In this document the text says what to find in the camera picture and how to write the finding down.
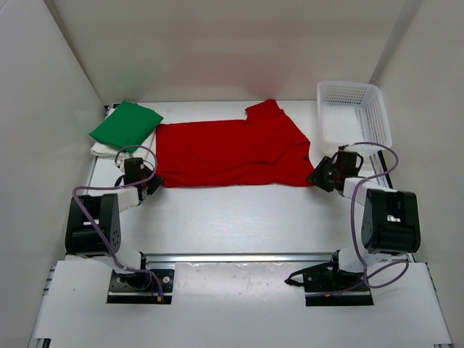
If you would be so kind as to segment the white t shirt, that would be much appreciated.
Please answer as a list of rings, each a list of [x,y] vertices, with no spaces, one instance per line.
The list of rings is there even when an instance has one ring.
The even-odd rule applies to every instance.
[[[146,147],[146,148],[151,149],[154,139],[155,139],[155,131],[152,131],[149,134],[149,136],[142,142],[141,145]],[[101,144],[99,142],[96,142],[90,149],[90,153],[93,156],[102,157],[102,158],[110,158],[110,159],[115,158],[115,156],[117,154],[117,151],[118,151],[118,149],[116,149],[114,147],[111,147],[111,146],[107,146],[105,144]],[[148,151],[145,150],[145,149],[142,149],[142,148],[137,148],[132,153],[135,155],[135,157],[141,157],[144,160],[146,160],[148,158],[148,156],[149,156]]]

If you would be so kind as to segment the green t shirt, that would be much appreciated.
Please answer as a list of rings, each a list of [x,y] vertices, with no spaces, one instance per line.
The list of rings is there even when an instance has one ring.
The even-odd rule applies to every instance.
[[[130,145],[142,145],[153,133],[164,117],[152,109],[139,104],[123,101],[100,125],[89,133],[95,141],[134,153]]]

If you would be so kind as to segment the red t shirt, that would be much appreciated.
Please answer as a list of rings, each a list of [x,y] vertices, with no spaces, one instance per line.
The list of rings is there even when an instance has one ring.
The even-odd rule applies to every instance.
[[[159,125],[157,174],[169,188],[310,185],[310,140],[274,99],[243,120]]]

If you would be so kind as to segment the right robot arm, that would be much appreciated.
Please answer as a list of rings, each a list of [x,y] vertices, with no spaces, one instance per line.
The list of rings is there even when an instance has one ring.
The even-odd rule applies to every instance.
[[[308,181],[327,192],[337,191],[350,200],[353,245],[336,252],[336,265],[327,269],[326,283],[341,290],[381,260],[417,252],[421,229],[417,196],[378,185],[358,175],[362,156],[340,150],[324,156]]]

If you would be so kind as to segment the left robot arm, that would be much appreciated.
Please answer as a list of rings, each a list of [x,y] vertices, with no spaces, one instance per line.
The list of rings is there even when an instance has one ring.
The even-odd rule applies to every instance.
[[[116,273],[127,274],[134,289],[144,290],[151,284],[153,272],[146,267],[144,253],[123,240],[120,214],[140,206],[161,186],[162,178],[140,157],[124,160],[123,171],[113,187],[73,189],[65,249],[68,254],[94,258]]]

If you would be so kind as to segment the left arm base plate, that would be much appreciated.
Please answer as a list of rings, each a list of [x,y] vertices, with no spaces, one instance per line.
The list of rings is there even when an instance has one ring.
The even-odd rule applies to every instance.
[[[170,305],[175,279],[174,264],[150,268],[150,273],[112,271],[107,303],[119,305]]]

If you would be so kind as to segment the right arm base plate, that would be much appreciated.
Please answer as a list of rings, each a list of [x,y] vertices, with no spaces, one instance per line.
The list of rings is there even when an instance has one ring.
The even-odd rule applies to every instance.
[[[304,289],[306,307],[357,307],[374,305],[362,273],[339,269],[335,261],[324,262],[291,273],[284,281]]]

